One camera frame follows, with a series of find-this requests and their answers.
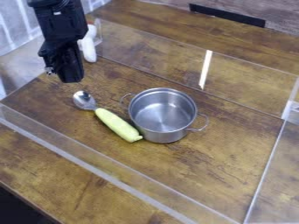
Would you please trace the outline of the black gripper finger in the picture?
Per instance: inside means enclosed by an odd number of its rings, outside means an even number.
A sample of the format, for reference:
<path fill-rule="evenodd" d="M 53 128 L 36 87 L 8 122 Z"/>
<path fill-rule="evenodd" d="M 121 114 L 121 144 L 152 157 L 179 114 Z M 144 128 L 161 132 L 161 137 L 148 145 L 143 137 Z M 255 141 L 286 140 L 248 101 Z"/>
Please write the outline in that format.
<path fill-rule="evenodd" d="M 84 78 L 80 49 L 76 43 L 63 43 L 57 50 L 56 72 L 64 83 L 80 82 Z"/>
<path fill-rule="evenodd" d="M 57 59 L 55 53 L 43 53 L 41 54 L 43 60 L 44 60 L 44 70 L 48 75 L 57 73 Z"/>

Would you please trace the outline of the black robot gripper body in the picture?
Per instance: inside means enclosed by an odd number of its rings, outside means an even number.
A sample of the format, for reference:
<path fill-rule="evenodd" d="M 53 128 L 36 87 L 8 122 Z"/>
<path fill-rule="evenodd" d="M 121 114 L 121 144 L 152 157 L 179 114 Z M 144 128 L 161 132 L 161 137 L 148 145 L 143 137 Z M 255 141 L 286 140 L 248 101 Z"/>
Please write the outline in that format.
<path fill-rule="evenodd" d="M 41 57 L 64 53 L 77 48 L 77 40 L 83 39 L 88 24 L 80 0 L 27 0 L 32 7 L 44 42 L 39 55 Z"/>

